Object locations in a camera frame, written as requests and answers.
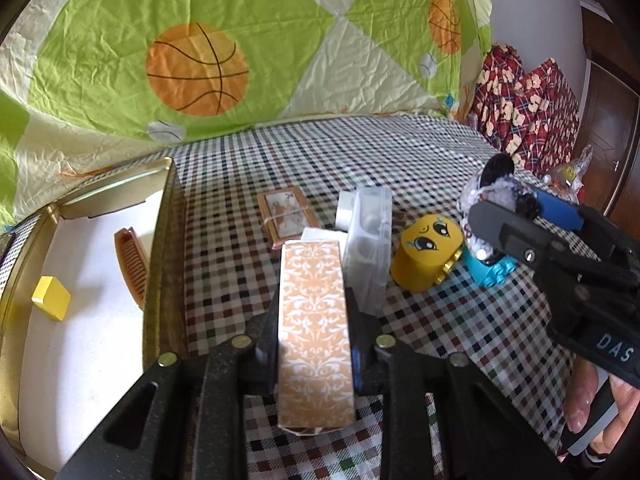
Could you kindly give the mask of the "blue puppy toy block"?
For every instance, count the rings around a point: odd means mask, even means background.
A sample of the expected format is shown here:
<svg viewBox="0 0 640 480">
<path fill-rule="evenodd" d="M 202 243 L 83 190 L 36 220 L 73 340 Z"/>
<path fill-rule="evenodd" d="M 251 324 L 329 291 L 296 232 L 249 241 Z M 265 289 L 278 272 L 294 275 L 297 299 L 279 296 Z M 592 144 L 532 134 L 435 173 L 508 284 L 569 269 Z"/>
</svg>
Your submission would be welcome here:
<svg viewBox="0 0 640 480">
<path fill-rule="evenodd" d="M 484 288 L 504 283 L 506 278 L 515 271 L 518 264 L 512 257 L 503 257 L 492 266 L 485 266 L 467 249 L 462 254 L 462 261 L 470 272 L 474 283 Z"/>
</svg>

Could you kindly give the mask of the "sequined black hair claw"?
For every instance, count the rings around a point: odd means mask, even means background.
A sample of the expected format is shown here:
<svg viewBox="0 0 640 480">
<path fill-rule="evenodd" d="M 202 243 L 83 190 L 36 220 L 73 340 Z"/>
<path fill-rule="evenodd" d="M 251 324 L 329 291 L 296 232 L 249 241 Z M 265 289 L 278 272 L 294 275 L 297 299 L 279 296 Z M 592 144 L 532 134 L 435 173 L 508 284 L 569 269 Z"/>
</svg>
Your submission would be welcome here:
<svg viewBox="0 0 640 480">
<path fill-rule="evenodd" d="M 514 177 L 514 171 L 514 161 L 509 155 L 495 154 L 486 162 L 484 169 L 468 181 L 458 199 L 458 211 L 462 214 L 460 226 L 466 249 L 485 266 L 493 266 L 499 262 L 504 253 L 492 248 L 474 234 L 469 222 L 472 206 L 488 200 L 517 212 L 528 220 L 536 219 L 541 212 L 536 192 Z"/>
</svg>

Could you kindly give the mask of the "clear plastic package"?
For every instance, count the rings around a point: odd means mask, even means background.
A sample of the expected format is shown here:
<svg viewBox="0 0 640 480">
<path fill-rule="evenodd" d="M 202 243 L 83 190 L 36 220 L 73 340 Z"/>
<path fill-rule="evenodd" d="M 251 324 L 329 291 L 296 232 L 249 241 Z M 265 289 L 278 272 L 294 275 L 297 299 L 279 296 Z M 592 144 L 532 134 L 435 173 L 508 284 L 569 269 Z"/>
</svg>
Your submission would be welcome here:
<svg viewBox="0 0 640 480">
<path fill-rule="evenodd" d="M 390 188 L 358 188 L 343 259 L 345 286 L 363 313 L 375 316 L 385 302 L 392 255 L 393 194 Z"/>
</svg>

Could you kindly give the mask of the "orange damask patterned box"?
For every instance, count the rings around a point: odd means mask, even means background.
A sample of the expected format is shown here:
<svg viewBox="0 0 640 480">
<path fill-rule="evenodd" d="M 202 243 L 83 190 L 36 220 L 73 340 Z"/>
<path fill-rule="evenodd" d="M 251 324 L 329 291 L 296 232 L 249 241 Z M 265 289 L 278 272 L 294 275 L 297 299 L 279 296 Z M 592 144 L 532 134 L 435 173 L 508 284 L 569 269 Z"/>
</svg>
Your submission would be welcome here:
<svg viewBox="0 0 640 480">
<path fill-rule="evenodd" d="M 290 240 L 281 250 L 278 295 L 278 426 L 307 437 L 354 421 L 340 246 Z"/>
</svg>

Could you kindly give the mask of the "yellow face toy block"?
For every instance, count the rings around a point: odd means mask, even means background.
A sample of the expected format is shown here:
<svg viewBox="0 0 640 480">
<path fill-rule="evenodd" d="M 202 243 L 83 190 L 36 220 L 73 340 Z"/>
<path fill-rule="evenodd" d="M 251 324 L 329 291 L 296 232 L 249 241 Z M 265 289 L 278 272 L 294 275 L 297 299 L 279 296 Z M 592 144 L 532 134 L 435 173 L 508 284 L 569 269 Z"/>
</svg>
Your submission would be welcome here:
<svg viewBox="0 0 640 480">
<path fill-rule="evenodd" d="M 457 222 L 426 214 L 401 233 L 390 275 L 402 289 L 426 292 L 446 280 L 462 256 L 462 245 Z"/>
</svg>

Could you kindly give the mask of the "copper framed picture box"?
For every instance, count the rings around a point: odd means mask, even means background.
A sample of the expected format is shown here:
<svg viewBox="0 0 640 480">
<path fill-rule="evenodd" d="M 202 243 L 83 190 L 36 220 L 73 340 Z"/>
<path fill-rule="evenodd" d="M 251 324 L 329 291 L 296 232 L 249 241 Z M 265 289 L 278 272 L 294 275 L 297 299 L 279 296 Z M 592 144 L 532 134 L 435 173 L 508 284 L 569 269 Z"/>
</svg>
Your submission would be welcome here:
<svg viewBox="0 0 640 480">
<path fill-rule="evenodd" d="M 318 216 L 296 186 L 259 193 L 257 203 L 273 252 L 288 240 L 298 240 L 304 229 L 320 228 Z"/>
</svg>

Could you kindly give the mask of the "white rectangular block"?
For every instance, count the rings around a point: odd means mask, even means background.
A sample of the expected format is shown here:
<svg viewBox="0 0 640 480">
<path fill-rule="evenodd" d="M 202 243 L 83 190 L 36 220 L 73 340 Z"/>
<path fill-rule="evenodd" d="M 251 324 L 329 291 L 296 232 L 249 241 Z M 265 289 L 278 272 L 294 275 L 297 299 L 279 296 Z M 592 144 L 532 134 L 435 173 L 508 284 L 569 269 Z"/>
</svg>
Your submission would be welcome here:
<svg viewBox="0 0 640 480">
<path fill-rule="evenodd" d="M 334 230 L 311 228 L 307 226 L 303 230 L 302 242 L 337 242 L 342 252 L 346 249 L 347 232 L 352 222 L 352 213 L 355 208 L 355 192 L 342 191 L 338 198 L 335 215 Z"/>
</svg>

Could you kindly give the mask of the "clear plastic bag with toys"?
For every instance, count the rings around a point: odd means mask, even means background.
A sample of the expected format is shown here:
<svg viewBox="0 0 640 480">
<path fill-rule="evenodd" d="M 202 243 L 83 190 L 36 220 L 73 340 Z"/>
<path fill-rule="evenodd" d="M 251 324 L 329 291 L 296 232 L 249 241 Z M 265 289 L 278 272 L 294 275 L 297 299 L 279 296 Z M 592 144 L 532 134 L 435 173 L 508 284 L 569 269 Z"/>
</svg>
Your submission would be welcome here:
<svg viewBox="0 0 640 480">
<path fill-rule="evenodd" d="M 552 168 L 542 180 L 562 200 L 579 204 L 585 195 L 582 178 L 589 169 L 591 159 L 592 146 L 587 144 L 577 158 Z"/>
</svg>

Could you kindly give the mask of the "checkered tablecloth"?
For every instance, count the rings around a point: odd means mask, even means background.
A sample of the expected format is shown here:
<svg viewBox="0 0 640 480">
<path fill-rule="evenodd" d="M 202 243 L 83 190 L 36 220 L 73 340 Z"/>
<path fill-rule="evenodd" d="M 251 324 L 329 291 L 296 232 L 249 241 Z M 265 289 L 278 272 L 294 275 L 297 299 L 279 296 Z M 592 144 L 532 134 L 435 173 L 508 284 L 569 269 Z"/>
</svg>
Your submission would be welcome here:
<svg viewBox="0 0 640 480">
<path fill-rule="evenodd" d="M 332 229 L 342 191 L 387 186 L 398 224 L 378 241 L 378 217 L 362 212 L 341 250 L 347 283 L 382 327 L 430 356 L 465 350 L 552 451 L 560 447 L 564 387 L 572 356 L 544 331 L 549 311 L 530 273 L 515 270 L 483 288 L 463 264 L 419 295 L 399 288 L 388 267 L 401 226 L 424 214 L 458 215 L 457 200 L 492 155 L 469 128 L 431 117 L 347 117 L 233 133 L 166 151 L 183 204 L 183 345 L 196 352 L 239 333 L 265 311 L 279 256 L 262 226 L 257 197 L 299 188 Z M 55 470 L 142 371 L 142 314 L 119 272 L 114 233 L 151 232 L 160 199 L 96 219 L 70 220 L 55 256 L 35 265 L 70 291 L 70 316 L 50 320 L 32 304 L 18 428 L 26 455 Z"/>
</svg>

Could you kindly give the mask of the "brown wooden door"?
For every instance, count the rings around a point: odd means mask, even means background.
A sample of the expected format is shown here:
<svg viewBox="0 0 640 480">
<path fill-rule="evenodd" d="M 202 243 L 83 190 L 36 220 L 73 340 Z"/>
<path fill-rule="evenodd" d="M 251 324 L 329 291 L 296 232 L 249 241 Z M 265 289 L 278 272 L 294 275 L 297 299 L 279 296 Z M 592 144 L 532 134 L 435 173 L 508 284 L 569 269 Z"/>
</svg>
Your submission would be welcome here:
<svg viewBox="0 0 640 480">
<path fill-rule="evenodd" d="M 639 235 L 639 62 L 608 14 L 582 1 L 587 65 L 574 148 L 592 147 L 582 201 Z"/>
</svg>

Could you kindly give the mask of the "red plaid floral cushion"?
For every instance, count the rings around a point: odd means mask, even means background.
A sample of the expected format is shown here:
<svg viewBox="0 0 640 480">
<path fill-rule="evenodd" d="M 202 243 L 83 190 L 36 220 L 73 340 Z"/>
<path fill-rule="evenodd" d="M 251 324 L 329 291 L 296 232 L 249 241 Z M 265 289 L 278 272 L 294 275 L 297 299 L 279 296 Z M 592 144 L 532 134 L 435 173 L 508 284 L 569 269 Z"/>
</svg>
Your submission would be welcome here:
<svg viewBox="0 0 640 480">
<path fill-rule="evenodd" d="M 522 143 L 526 115 L 518 109 L 524 68 L 518 51 L 494 44 L 485 58 L 475 88 L 469 119 L 473 128 L 499 151 L 512 155 Z"/>
</svg>

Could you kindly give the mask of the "brown wooden comb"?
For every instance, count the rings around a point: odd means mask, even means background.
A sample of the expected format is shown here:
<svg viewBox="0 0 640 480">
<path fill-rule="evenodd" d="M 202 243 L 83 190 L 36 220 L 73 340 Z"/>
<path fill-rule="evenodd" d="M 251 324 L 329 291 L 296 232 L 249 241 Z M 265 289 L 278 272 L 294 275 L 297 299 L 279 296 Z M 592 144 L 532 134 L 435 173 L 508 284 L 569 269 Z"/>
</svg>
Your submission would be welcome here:
<svg viewBox="0 0 640 480">
<path fill-rule="evenodd" d="M 134 302 L 145 309 L 145 289 L 149 275 L 149 258 L 133 228 L 120 229 L 114 234 L 116 256 L 122 278 Z"/>
</svg>

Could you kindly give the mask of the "gold metal tin box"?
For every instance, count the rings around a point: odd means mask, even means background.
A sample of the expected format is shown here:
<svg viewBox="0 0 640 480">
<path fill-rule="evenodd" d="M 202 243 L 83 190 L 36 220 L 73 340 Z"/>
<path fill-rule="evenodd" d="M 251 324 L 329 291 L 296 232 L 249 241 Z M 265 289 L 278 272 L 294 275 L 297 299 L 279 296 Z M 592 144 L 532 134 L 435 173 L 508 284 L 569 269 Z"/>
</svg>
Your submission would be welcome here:
<svg viewBox="0 0 640 480">
<path fill-rule="evenodd" d="M 116 256 L 128 228 L 149 258 L 144 310 Z M 185 229 L 168 157 L 93 180 L 17 227 L 1 270 L 1 429 L 30 472 L 53 478 L 158 356 L 186 355 Z M 72 295 L 62 322 L 32 303 L 43 275 Z"/>
</svg>

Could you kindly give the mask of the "yellow cube block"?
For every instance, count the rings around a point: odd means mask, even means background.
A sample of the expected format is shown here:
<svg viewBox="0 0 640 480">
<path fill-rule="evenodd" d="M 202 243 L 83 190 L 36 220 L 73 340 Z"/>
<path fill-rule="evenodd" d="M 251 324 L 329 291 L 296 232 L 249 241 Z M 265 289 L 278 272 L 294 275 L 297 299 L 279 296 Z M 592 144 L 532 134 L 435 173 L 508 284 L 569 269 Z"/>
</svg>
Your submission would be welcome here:
<svg viewBox="0 0 640 480">
<path fill-rule="evenodd" d="M 54 276 L 43 275 L 32 293 L 32 303 L 52 320 L 62 322 L 72 295 Z"/>
</svg>

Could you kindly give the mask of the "green basketball bedsheet backdrop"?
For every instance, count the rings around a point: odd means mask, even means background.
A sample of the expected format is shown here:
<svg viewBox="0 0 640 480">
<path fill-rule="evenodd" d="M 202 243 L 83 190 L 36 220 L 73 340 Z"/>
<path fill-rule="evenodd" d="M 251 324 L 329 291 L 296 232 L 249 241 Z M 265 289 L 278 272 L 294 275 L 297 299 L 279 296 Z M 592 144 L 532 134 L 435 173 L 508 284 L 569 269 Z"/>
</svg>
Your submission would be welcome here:
<svg viewBox="0 0 640 480">
<path fill-rule="evenodd" d="M 1 223 L 169 145 L 468 112 L 491 0 L 1 0 Z"/>
</svg>

